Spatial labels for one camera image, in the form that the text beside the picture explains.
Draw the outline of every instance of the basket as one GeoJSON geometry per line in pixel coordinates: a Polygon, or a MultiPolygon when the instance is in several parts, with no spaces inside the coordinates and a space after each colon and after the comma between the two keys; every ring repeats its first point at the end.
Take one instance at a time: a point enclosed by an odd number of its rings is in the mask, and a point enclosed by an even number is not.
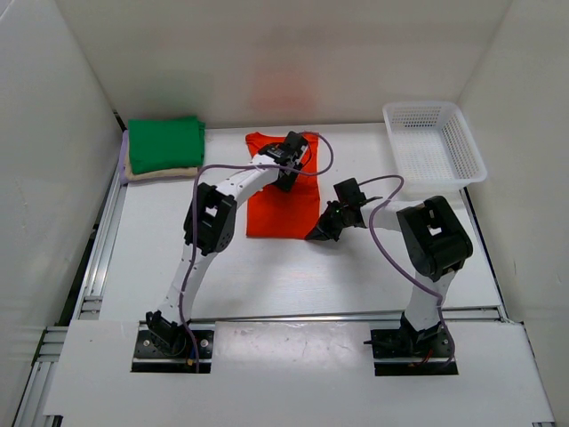
{"type": "Polygon", "coordinates": [[[383,117],[405,192],[449,192],[485,180],[477,145],[452,102],[391,102],[383,117]]]}

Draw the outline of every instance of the white wall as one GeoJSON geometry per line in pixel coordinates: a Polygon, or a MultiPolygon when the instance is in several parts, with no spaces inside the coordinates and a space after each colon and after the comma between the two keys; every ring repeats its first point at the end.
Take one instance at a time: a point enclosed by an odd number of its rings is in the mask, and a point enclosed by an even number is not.
{"type": "Polygon", "coordinates": [[[510,0],[57,0],[124,119],[376,122],[457,101],[510,0]]]}
{"type": "Polygon", "coordinates": [[[0,2],[0,425],[59,316],[120,129],[52,0],[0,2]]]}
{"type": "Polygon", "coordinates": [[[471,195],[509,315],[569,425],[569,2],[515,0],[461,106],[488,167],[471,195]]]}

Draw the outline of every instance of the purple cloth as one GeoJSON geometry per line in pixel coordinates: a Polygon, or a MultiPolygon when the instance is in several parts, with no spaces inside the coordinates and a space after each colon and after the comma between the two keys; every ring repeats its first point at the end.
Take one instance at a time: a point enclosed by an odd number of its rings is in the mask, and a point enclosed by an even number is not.
{"type": "Polygon", "coordinates": [[[126,148],[128,147],[128,131],[123,132],[123,143],[121,144],[121,152],[118,155],[118,177],[121,185],[128,184],[126,176],[124,176],[124,158],[126,157],[126,148]]]}

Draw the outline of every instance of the folded green towel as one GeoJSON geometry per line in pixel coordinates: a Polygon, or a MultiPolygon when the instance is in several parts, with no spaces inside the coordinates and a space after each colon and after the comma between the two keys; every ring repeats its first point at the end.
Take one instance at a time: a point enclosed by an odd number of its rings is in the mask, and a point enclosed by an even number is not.
{"type": "Polygon", "coordinates": [[[196,117],[129,120],[132,173],[204,164],[205,124],[196,117]]]}

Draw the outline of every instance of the purple cable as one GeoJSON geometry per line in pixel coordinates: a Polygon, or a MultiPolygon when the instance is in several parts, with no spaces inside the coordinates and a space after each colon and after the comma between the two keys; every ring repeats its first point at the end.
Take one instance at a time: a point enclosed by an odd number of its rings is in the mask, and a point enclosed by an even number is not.
{"type": "Polygon", "coordinates": [[[380,209],[387,206],[389,204],[389,202],[391,202],[391,199],[403,188],[403,184],[405,183],[405,180],[404,180],[403,176],[401,176],[401,175],[385,175],[385,176],[379,176],[377,178],[372,178],[371,180],[363,181],[359,185],[364,185],[368,182],[373,182],[373,181],[386,180],[388,178],[398,178],[400,180],[400,182],[399,182],[399,185],[397,186],[397,188],[389,195],[389,197],[383,203],[381,203],[380,205],[378,205],[377,207],[375,207],[372,210],[372,213],[370,214],[370,222],[369,222],[370,223],[370,233],[372,234],[372,239],[373,239],[373,242],[375,242],[375,245],[378,247],[378,249],[383,254],[385,259],[388,260],[388,262],[393,266],[393,268],[395,268],[395,270],[399,271],[399,273],[401,273],[401,275],[403,275],[403,277],[405,277],[407,280],[409,280],[411,283],[413,283],[415,286],[417,286],[421,291],[437,298],[438,318],[441,321],[441,326],[446,331],[449,347],[451,348],[451,354],[442,366],[442,367],[446,367],[454,359],[454,351],[456,349],[456,346],[454,344],[454,339],[453,339],[453,336],[451,335],[451,331],[448,330],[448,326],[446,324],[445,318],[443,317],[443,307],[442,307],[443,306],[443,296],[439,292],[435,292],[431,289],[428,289],[419,280],[417,280],[416,278],[411,276],[409,273],[407,273],[407,271],[405,271],[403,269],[403,267],[401,267],[397,263],[397,261],[395,261],[393,259],[393,257],[391,257],[391,255],[388,253],[388,251],[385,249],[385,247],[383,247],[379,238],[377,237],[377,234],[375,233],[375,228],[373,227],[373,218],[375,217],[375,215],[379,212],[380,209]]]}
{"type": "MultiPolygon", "coordinates": [[[[292,167],[281,166],[281,165],[245,165],[245,166],[207,165],[207,166],[202,167],[199,170],[199,172],[197,173],[196,178],[194,178],[194,190],[193,190],[192,194],[194,194],[194,195],[197,194],[197,186],[199,184],[199,179],[202,176],[202,173],[204,173],[205,171],[207,171],[209,169],[234,169],[234,170],[240,170],[240,171],[250,171],[252,169],[280,169],[282,171],[294,172],[294,173],[298,173],[300,175],[305,175],[305,176],[318,176],[318,175],[321,175],[322,173],[328,172],[330,170],[330,168],[332,168],[332,164],[334,162],[334,151],[332,149],[332,145],[330,145],[330,142],[328,142],[328,140],[324,136],[322,136],[320,133],[301,132],[301,134],[315,135],[318,138],[320,138],[328,146],[328,149],[330,150],[330,163],[322,171],[303,172],[302,170],[298,171],[292,167]]],[[[184,329],[186,329],[186,332],[189,335],[189,338],[192,342],[192,345],[194,346],[194,349],[196,349],[196,351],[195,351],[195,353],[196,353],[196,373],[198,374],[199,373],[199,354],[197,351],[197,340],[196,340],[196,336],[194,335],[194,333],[190,329],[188,323],[186,322],[186,319],[184,318],[184,310],[182,309],[182,303],[184,301],[184,292],[186,291],[186,286],[188,285],[189,273],[194,268],[194,263],[196,263],[196,255],[197,255],[197,249],[196,249],[197,248],[197,204],[192,203],[191,206],[192,206],[192,256],[189,260],[188,270],[186,271],[186,274],[184,276],[184,280],[182,281],[182,284],[181,284],[180,297],[178,299],[178,312],[180,314],[180,322],[184,326],[184,329]]]]}

